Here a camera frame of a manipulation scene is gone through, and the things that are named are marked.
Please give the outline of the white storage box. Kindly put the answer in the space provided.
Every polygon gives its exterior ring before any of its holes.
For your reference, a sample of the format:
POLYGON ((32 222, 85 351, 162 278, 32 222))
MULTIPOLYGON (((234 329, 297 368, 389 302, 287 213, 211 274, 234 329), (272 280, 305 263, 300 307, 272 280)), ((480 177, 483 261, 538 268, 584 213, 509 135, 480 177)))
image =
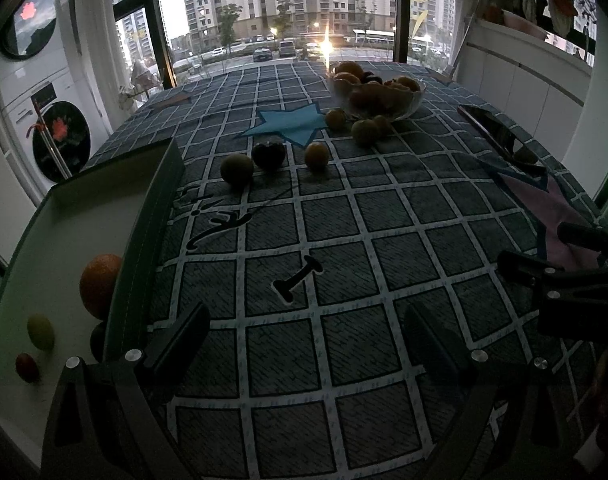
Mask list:
POLYGON ((80 299, 80 275, 98 255, 122 258, 106 348, 141 348, 157 245, 184 169, 171 139, 101 162, 50 188, 16 246, 0 290, 0 428, 34 468, 65 361, 95 363, 90 337, 99 322, 80 299), (28 338, 33 314, 54 326, 49 352, 28 338), (38 385, 16 374, 20 353, 39 365, 38 385))

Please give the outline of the brown round fruit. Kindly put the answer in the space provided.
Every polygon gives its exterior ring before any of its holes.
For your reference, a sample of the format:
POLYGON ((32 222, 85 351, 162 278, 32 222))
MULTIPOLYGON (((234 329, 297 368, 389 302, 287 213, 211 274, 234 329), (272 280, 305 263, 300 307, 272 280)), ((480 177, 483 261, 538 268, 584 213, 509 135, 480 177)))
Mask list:
POLYGON ((253 160, 246 154, 229 155, 220 164, 220 175, 231 188, 247 188, 253 174, 253 160))

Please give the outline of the brown fruit near bowl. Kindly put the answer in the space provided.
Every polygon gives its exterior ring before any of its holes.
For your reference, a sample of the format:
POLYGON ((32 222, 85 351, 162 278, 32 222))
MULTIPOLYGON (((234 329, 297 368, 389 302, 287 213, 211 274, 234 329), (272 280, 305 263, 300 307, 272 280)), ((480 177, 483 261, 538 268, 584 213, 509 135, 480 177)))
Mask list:
POLYGON ((345 136, 348 131, 346 114, 340 108, 325 114, 325 124, 331 136, 345 136))

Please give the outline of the green brown fruit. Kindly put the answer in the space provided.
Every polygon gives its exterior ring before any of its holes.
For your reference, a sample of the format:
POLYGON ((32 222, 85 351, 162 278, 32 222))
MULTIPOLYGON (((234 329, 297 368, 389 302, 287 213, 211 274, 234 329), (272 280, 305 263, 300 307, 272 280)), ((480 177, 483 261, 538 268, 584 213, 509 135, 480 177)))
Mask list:
POLYGON ((380 139, 380 128, 372 119, 357 120, 351 126, 351 136, 360 148, 372 148, 380 139))

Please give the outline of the green fruit in box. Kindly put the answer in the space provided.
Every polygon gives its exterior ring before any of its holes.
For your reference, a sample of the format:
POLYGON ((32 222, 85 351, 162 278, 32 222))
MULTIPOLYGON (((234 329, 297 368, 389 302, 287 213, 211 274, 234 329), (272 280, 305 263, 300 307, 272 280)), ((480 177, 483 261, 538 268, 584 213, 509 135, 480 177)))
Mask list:
POLYGON ((45 315, 31 315, 27 320, 26 329, 28 338, 38 350, 49 352, 54 348, 56 342, 54 326, 45 315))

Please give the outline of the orange fruit in box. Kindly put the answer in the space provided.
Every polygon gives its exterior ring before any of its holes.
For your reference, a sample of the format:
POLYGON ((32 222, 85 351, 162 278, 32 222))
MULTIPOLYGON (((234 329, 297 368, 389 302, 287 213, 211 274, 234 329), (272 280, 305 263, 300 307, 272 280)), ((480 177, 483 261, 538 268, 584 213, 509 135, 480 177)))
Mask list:
POLYGON ((80 275, 80 299, 85 309, 100 321, 108 319, 122 258, 102 254, 93 258, 80 275))

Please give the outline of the dark plum fruit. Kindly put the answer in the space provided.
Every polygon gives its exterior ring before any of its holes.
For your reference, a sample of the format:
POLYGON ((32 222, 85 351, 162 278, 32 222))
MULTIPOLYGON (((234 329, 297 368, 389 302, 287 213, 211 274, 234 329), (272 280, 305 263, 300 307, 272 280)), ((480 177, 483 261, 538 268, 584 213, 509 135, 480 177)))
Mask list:
POLYGON ((258 143, 252 148, 252 160, 261 171, 278 171, 287 158, 287 147, 280 142, 258 143))

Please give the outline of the white cabinet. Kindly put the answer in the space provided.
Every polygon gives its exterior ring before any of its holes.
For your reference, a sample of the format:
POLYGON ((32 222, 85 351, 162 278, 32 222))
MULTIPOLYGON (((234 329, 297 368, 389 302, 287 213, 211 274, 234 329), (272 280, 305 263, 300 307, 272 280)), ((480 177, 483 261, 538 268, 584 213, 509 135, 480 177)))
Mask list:
POLYGON ((476 22, 456 69, 456 82, 505 114, 563 159, 584 108, 592 68, 518 30, 476 22))

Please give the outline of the blue plaid tablecloth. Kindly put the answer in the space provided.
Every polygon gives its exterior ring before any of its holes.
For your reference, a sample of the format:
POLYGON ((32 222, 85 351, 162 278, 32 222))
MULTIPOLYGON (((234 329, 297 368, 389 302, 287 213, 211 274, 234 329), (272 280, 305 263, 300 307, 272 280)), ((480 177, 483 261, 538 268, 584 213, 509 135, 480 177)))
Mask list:
POLYGON ((197 304, 211 315, 164 408, 189 477, 425 478, 455 409, 407 350, 415 304, 505 370, 546 359, 566 444, 588 436, 596 346, 547 332, 498 271, 502 250, 543 254, 543 223, 492 180, 503 160, 456 114, 475 94, 433 82, 373 146, 315 132, 324 174, 287 144, 274 176, 235 192, 220 166, 261 142, 247 129, 330 109, 322 66, 238 70, 185 93, 171 107, 155 96, 92 162, 170 139, 185 164, 147 321, 160 330, 197 304))

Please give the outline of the white washing machine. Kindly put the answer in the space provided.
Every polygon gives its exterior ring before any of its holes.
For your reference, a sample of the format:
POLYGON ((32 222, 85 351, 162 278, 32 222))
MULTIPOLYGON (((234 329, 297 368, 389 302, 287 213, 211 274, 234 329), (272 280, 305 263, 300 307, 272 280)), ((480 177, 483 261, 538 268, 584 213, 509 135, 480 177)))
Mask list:
POLYGON ((2 117, 39 195, 79 174, 110 136, 69 70, 28 87, 2 108, 2 117))

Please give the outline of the small orange fruit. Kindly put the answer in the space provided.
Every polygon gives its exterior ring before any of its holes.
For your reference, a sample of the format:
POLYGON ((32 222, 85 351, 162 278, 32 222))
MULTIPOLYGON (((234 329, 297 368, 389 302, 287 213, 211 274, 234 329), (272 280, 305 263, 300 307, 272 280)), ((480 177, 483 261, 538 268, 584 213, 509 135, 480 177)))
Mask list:
POLYGON ((327 170, 330 160, 329 149, 324 143, 311 142, 305 149, 304 160, 307 169, 312 174, 321 174, 327 170))

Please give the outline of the white dryer machine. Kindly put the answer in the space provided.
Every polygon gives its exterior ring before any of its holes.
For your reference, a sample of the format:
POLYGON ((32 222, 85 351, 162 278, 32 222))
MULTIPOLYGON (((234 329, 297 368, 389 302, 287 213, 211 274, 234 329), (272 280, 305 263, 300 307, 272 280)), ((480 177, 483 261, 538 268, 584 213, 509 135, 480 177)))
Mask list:
POLYGON ((0 32, 0 102, 7 107, 68 67, 62 24, 68 0, 23 0, 0 32))

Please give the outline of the glass fruit bowl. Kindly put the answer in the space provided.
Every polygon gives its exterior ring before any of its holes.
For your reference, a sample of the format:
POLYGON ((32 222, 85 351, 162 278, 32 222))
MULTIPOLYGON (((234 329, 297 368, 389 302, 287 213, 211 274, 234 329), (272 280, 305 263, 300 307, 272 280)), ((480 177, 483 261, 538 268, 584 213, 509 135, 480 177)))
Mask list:
POLYGON ((332 75, 328 86, 338 108, 351 119, 382 116, 391 122, 410 118, 423 102, 426 84, 399 76, 389 81, 354 82, 355 77, 332 75))

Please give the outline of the blue star patch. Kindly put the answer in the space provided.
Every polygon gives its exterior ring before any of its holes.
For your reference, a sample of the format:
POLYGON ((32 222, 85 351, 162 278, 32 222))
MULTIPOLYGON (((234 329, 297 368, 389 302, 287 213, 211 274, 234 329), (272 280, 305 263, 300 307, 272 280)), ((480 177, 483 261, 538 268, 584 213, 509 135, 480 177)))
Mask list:
POLYGON ((238 138, 252 138, 265 134, 277 134, 281 139, 299 148, 307 148, 316 134, 327 126, 325 115, 317 103, 310 103, 294 110, 260 110, 261 122, 238 134, 238 138))

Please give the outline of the orange in bowl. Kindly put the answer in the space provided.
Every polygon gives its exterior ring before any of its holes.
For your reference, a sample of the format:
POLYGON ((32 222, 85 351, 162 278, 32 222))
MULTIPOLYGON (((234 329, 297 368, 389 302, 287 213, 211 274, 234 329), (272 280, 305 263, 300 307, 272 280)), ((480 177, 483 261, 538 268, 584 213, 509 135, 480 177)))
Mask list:
POLYGON ((340 73, 349 73, 351 75, 354 75, 358 79, 361 79, 363 76, 362 67, 355 61, 340 62, 334 67, 334 73, 336 75, 340 73))

